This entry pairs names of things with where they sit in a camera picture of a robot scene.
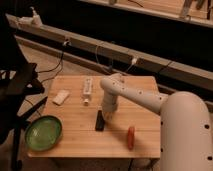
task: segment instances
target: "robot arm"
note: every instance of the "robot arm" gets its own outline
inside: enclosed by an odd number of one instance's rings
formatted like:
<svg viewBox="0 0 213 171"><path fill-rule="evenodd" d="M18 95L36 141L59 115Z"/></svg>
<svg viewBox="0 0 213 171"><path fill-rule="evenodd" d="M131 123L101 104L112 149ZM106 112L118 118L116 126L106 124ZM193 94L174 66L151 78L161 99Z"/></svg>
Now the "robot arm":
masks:
<svg viewBox="0 0 213 171"><path fill-rule="evenodd" d="M110 122L118 95L161 115L161 170L212 171L212 137L208 109L195 94L177 92L170 96L136 90L123 83L120 74L104 77L102 113Z"/></svg>

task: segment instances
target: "green plate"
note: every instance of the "green plate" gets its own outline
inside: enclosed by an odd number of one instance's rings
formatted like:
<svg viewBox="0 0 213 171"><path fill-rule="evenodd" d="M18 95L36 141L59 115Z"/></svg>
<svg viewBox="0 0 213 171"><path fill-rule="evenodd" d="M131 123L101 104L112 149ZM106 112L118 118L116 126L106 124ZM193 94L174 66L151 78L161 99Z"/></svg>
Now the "green plate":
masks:
<svg viewBox="0 0 213 171"><path fill-rule="evenodd" d="M25 142L33 151L48 150L58 142L61 132L62 124L58 118L42 116L27 128Z"/></svg>

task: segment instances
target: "wooden tabletop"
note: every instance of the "wooden tabletop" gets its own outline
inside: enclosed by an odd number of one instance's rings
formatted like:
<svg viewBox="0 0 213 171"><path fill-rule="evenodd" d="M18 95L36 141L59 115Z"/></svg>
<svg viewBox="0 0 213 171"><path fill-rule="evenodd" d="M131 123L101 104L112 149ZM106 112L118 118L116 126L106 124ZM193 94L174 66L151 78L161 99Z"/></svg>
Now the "wooden tabletop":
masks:
<svg viewBox="0 0 213 171"><path fill-rule="evenodd" d="M104 158L159 158L160 117L133 102L119 97L119 107L112 123L103 132L95 131L97 111L100 109L103 90L101 76L92 76L92 100L83 105L82 90L86 76L57 76L49 91L43 115L58 117L63 135L58 144L44 152L29 151L31 157L104 157ZM125 76L129 86L158 91L154 77ZM69 90L69 98L61 105L52 99L61 89ZM133 150L127 147L127 130L135 126Z"/></svg>

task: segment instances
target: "white bottle on windowsill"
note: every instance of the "white bottle on windowsill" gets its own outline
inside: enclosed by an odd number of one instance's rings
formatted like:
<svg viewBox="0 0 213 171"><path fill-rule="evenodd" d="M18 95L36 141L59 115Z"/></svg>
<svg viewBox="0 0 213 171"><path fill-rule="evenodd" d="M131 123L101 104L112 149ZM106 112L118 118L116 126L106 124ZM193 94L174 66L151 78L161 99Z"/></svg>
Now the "white bottle on windowsill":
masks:
<svg viewBox="0 0 213 171"><path fill-rule="evenodd" d="M30 7L30 8L32 9L32 12L33 12L33 24L38 27L41 27L43 25L43 23L41 21L40 15L38 15L38 13L34 9L34 7Z"/></svg>

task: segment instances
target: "white object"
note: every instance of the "white object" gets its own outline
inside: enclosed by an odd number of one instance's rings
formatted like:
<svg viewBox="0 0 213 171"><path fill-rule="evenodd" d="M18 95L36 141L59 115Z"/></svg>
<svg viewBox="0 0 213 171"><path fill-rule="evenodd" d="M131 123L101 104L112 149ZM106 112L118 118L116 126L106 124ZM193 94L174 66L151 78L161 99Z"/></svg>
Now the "white object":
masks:
<svg viewBox="0 0 213 171"><path fill-rule="evenodd" d="M53 98L53 103L60 106L69 97L69 95L70 92L68 90L60 90L58 94Z"/></svg>
<svg viewBox="0 0 213 171"><path fill-rule="evenodd" d="M102 113L110 121L121 95L161 115L162 171L212 171L210 114L201 98L190 92L166 94L127 87L117 75L104 77Z"/></svg>
<svg viewBox="0 0 213 171"><path fill-rule="evenodd" d="M32 21L33 21L32 17L21 17L19 19L19 23L20 24L28 24L28 25L30 25L30 24L32 24Z"/></svg>
<svg viewBox="0 0 213 171"><path fill-rule="evenodd" d="M91 100L92 84L93 84L92 77L86 77L85 80L84 80L84 85L83 85L84 105L88 105L89 101Z"/></svg>
<svg viewBox="0 0 213 171"><path fill-rule="evenodd" d="M43 23L41 21L40 15L38 15L34 7L30 7L30 8L32 9L32 12L33 12L33 24L35 24L38 27L41 27Z"/></svg>

